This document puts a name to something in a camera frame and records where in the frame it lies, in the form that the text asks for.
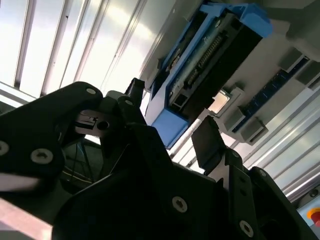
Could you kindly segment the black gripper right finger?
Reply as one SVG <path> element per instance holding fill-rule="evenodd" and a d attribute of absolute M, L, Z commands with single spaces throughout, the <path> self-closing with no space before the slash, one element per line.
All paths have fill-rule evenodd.
<path fill-rule="evenodd" d="M 207 116 L 191 138 L 200 168 L 215 181 L 215 239 L 310 239 L 310 228 L 272 177 L 259 167 L 244 167 L 212 117 Z"/>

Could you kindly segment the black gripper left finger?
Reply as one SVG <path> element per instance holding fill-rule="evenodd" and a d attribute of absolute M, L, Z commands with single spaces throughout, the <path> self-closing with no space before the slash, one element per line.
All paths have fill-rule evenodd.
<path fill-rule="evenodd" d="M 101 141 L 103 166 L 98 181 L 114 173 L 122 158 L 137 165 L 139 154 L 155 153 L 155 160 L 148 160 L 147 165 L 159 167 L 166 149 L 139 109 L 143 88 L 144 83 L 135 78 L 125 93 L 110 91 L 103 96 L 92 85 L 75 82 L 3 114 L 1 192 L 11 193 L 14 199 L 19 194 L 35 195 L 31 204 L 39 206 L 40 197 L 55 187 L 63 171 L 64 146 L 85 135 L 98 136 Z M 47 213 L 49 220 L 59 214 L 49 206 L 39 212 Z"/>

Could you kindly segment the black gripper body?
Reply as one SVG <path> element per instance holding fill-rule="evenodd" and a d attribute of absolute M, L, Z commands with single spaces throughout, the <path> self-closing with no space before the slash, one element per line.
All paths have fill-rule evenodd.
<path fill-rule="evenodd" d="M 212 240 L 227 229 L 227 195 L 217 181 L 162 151 L 125 157 L 117 170 L 78 192 L 53 223 L 54 240 Z"/>

